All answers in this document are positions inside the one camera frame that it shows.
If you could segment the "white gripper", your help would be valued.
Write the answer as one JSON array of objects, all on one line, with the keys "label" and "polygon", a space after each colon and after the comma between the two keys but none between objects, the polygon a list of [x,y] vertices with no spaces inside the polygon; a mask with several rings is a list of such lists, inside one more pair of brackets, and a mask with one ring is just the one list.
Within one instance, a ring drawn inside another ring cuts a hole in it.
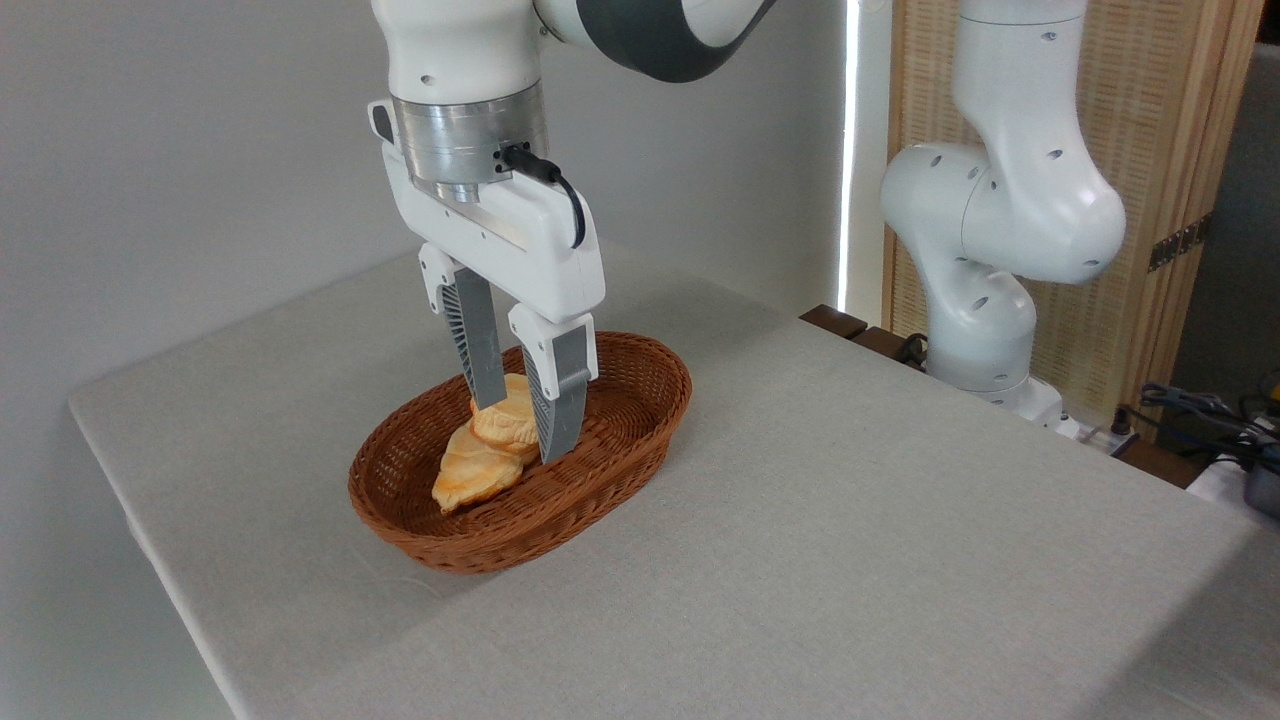
[{"label": "white gripper", "polygon": [[402,152],[381,146],[396,205],[424,245],[419,269],[433,313],[445,319],[476,407],[507,397],[492,286],[517,302],[509,325],[524,366],[544,464],[579,443],[588,386],[599,377],[594,318],[605,297],[591,213],[577,233],[559,184],[515,173],[480,184],[477,201],[440,199],[412,184]]}]

